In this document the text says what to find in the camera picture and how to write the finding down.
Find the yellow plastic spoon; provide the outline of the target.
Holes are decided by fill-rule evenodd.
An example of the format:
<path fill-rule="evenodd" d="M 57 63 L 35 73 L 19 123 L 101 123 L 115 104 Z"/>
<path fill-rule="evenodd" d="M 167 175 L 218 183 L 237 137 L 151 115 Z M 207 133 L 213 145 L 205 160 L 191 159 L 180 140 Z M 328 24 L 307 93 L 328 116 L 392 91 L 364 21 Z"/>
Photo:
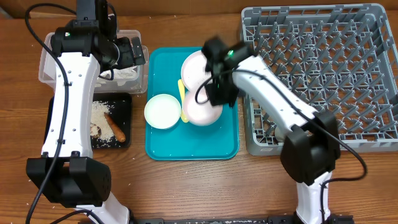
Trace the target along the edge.
<path fill-rule="evenodd" d="M 185 114 L 185 112 L 183 110 L 183 103 L 184 103 L 184 100 L 185 100 L 185 86 L 184 86 L 183 81 L 181 79 L 178 80 L 178 90 L 179 90 L 180 99 L 181 99 L 181 105 L 182 105 L 182 110 L 181 110 L 180 117 L 181 117 L 181 120 L 184 123 L 188 123 L 189 120 L 188 120 L 188 118 L 187 118 L 187 116 L 186 116 L 186 114 Z"/>

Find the white napkin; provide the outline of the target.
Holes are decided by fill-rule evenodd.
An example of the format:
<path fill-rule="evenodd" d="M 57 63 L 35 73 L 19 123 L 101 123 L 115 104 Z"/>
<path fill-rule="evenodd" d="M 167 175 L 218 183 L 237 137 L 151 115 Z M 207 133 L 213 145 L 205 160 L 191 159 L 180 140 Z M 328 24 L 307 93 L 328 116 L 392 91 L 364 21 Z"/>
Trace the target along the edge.
<path fill-rule="evenodd" d="M 101 73 L 98 77 L 100 83 L 105 81 L 116 82 L 118 86 L 123 86 L 127 81 L 134 81 L 138 78 L 139 74 L 136 71 L 137 67 L 125 68 L 122 70 L 112 69 Z"/>

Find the cream bowl with rice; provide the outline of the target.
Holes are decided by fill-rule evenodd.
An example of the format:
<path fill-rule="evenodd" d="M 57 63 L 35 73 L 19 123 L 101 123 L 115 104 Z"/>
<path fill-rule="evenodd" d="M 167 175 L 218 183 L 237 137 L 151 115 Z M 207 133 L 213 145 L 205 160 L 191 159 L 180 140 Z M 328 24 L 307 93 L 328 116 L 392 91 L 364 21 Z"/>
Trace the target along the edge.
<path fill-rule="evenodd" d="M 179 121 L 181 110 L 181 105 L 174 96 L 159 94 L 146 103 L 144 117 L 153 128 L 169 129 Z"/>

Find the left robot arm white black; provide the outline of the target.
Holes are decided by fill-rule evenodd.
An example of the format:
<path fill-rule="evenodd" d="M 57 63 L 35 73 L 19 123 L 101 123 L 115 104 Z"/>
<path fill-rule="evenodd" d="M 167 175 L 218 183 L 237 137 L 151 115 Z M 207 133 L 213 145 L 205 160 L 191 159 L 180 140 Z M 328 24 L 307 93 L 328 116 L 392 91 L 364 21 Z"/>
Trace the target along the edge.
<path fill-rule="evenodd" d="M 118 37 L 117 15 L 106 1 L 78 1 L 75 18 L 44 44 L 55 61 L 55 94 L 49 130 L 40 157 L 26 172 L 38 196 L 80 213 L 94 223 L 133 223 L 134 215 L 111 191 L 110 168 L 94 160 L 91 105 L 103 72 L 137 67 L 148 55 L 139 37 Z"/>

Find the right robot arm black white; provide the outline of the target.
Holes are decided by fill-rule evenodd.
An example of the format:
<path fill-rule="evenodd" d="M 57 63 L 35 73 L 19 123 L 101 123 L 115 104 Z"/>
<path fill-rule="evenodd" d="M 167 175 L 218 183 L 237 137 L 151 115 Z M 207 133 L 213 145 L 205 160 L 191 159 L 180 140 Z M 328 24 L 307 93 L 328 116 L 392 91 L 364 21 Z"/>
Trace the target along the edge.
<path fill-rule="evenodd" d="M 334 215 L 328 208 L 329 184 L 341 148 L 361 163 L 359 177 L 340 177 L 340 182 L 365 178 L 363 158 L 338 136 L 338 124 L 330 111 L 319 112 L 292 93 L 268 68 L 263 58 L 243 41 L 228 47 L 215 36 L 201 49 L 205 70 L 211 76 L 200 86 L 212 106 L 234 106 L 238 93 L 253 97 L 277 126 L 282 140 L 280 161 L 297 186 L 298 205 L 289 223 L 353 223 L 351 216 Z"/>

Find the brown food piece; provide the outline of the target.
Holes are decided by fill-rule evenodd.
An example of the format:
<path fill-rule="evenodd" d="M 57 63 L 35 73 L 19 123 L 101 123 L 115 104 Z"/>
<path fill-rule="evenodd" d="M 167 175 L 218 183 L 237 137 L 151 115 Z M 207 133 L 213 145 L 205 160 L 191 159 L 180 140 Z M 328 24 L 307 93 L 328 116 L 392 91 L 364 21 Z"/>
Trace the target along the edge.
<path fill-rule="evenodd" d="M 101 136 L 101 128 L 96 124 L 90 124 L 90 136 L 92 138 L 99 138 Z"/>

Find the white cup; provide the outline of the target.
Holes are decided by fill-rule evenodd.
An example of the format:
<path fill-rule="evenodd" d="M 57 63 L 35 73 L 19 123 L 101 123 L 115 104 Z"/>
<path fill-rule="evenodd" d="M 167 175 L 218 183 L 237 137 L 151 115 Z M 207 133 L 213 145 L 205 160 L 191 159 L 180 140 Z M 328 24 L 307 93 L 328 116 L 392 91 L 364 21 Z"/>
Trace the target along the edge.
<path fill-rule="evenodd" d="M 274 130 L 274 135 L 275 138 L 278 142 L 284 142 L 285 140 L 285 134 L 283 133 L 283 131 L 277 126 Z"/>

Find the brown sausage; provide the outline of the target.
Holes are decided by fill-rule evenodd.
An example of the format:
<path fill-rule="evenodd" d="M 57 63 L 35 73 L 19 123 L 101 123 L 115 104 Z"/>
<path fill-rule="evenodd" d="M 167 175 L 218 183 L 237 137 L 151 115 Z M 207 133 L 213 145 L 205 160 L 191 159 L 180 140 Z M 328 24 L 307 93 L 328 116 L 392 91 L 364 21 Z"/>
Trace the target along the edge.
<path fill-rule="evenodd" d="M 123 131 L 121 130 L 121 128 L 112 120 L 112 118 L 110 117 L 109 114 L 104 113 L 104 117 L 105 117 L 109 127 L 113 131 L 116 140 L 119 142 L 125 142 L 126 136 L 123 133 Z"/>

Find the pink plate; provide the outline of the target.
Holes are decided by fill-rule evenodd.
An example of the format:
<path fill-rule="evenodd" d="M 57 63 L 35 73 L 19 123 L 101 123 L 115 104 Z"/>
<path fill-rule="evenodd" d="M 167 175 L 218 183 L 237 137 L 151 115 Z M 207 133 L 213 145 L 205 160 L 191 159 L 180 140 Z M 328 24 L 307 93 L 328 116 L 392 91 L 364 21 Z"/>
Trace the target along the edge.
<path fill-rule="evenodd" d="M 190 54 L 183 62 L 181 68 L 181 79 L 188 91 L 195 91 L 204 81 L 211 77 L 210 72 L 206 72 L 207 59 L 198 50 Z"/>

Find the pink bowl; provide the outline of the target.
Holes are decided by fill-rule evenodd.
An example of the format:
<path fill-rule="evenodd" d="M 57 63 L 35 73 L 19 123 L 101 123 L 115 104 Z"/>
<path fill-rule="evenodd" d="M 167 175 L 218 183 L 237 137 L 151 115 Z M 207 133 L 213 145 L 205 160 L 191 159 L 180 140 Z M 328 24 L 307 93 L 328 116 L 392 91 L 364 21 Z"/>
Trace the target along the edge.
<path fill-rule="evenodd" d="M 198 104 L 195 101 L 196 91 L 187 91 L 183 102 L 183 112 L 189 122 L 197 126 L 208 126 L 213 124 L 221 116 L 223 106 L 212 106 L 210 102 Z"/>

